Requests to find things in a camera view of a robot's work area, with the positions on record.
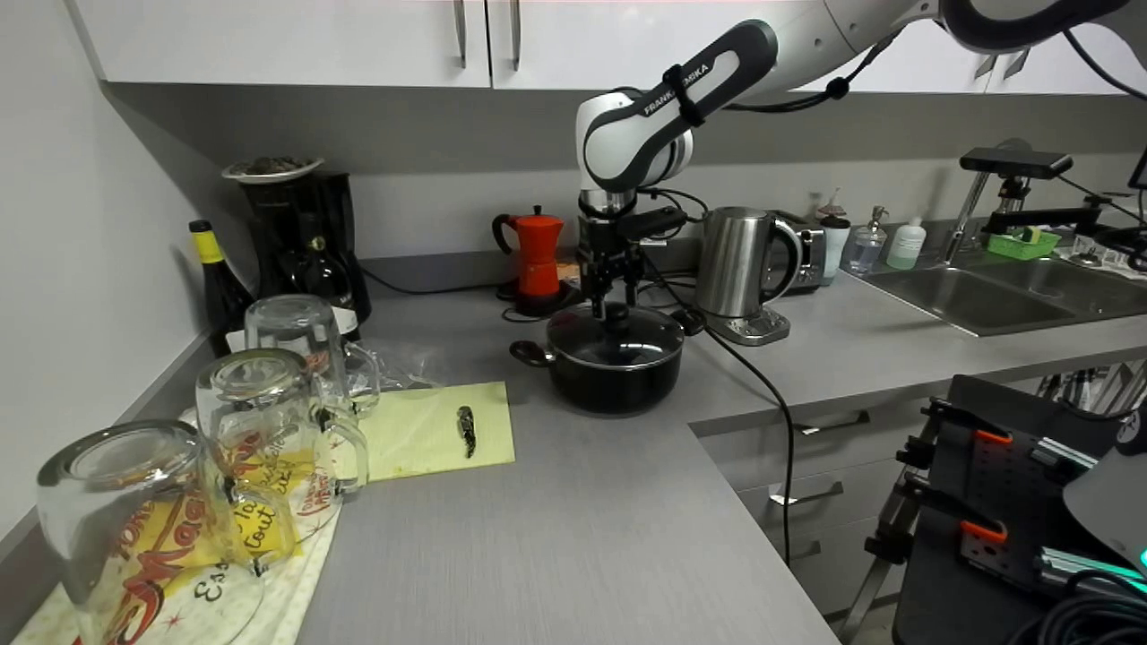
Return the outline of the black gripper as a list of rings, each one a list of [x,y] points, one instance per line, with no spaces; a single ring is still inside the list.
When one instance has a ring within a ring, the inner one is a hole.
[[[617,210],[606,210],[589,193],[576,198],[576,209],[581,294],[591,302],[595,315],[611,306],[631,306],[634,286],[645,277],[642,243],[689,222],[682,209],[639,210],[634,204],[621,204]]]

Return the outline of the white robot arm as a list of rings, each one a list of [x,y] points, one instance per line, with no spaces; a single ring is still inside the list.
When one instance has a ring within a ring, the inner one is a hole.
[[[617,85],[576,108],[581,294],[606,302],[624,277],[624,220],[634,198],[692,161],[692,134],[714,112],[799,89],[914,20],[934,20],[981,52],[1024,50],[1093,20],[1147,65],[1147,0],[756,0],[650,89]]]

